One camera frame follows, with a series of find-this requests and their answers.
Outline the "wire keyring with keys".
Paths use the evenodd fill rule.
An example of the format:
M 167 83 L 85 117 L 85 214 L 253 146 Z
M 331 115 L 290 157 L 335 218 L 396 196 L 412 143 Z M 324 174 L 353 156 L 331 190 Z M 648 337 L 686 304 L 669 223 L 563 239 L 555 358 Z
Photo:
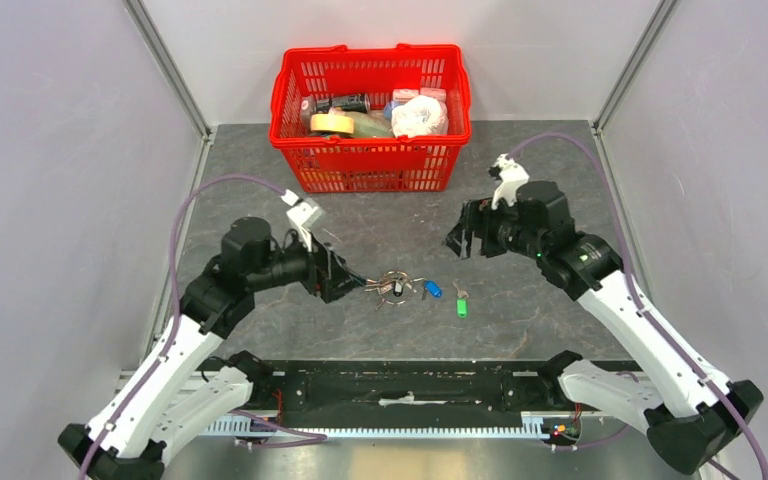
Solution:
M 378 300 L 374 308 L 400 306 L 414 297 L 422 296 L 425 291 L 425 277 L 415 277 L 401 270 L 391 270 L 377 279 L 367 279 L 364 291 L 374 294 Z

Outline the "key with blue tag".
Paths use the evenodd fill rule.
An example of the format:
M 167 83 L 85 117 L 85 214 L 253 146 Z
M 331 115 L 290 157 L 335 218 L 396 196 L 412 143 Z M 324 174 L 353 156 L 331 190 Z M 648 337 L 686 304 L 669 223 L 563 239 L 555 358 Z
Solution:
M 421 291 L 421 299 L 425 300 L 428 297 L 433 298 L 441 298 L 443 296 L 443 291 L 439 287 L 437 283 L 435 283 L 432 280 L 423 280 L 422 281 L 422 291 Z

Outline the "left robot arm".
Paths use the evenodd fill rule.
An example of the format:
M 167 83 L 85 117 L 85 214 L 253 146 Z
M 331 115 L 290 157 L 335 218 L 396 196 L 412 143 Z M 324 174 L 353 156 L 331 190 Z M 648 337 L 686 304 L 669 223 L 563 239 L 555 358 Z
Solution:
M 236 220 L 220 252 L 185 289 L 167 328 L 113 400 L 86 424 L 67 425 L 58 443 L 82 479 L 159 479 L 174 457 L 235 407 L 267 405 L 271 368 L 248 351 L 185 399 L 176 395 L 255 307 L 258 292 L 300 284 L 324 303 L 363 285 L 342 257 L 301 228 L 275 240 L 258 217 Z

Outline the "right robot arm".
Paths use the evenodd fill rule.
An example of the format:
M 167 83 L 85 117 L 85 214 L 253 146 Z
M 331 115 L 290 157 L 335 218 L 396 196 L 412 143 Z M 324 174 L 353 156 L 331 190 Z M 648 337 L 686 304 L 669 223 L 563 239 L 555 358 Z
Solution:
M 758 386 L 730 379 L 683 339 L 626 275 L 609 243 L 576 228 L 556 183 L 524 183 L 505 199 L 466 201 L 444 243 L 466 259 L 474 240 L 480 240 L 483 257 L 511 252 L 534 260 L 541 275 L 599 320 L 645 375 L 635 382 L 564 351 L 539 371 L 537 395 L 545 406 L 594 407 L 642 433 L 684 475 L 745 433 L 764 401 Z

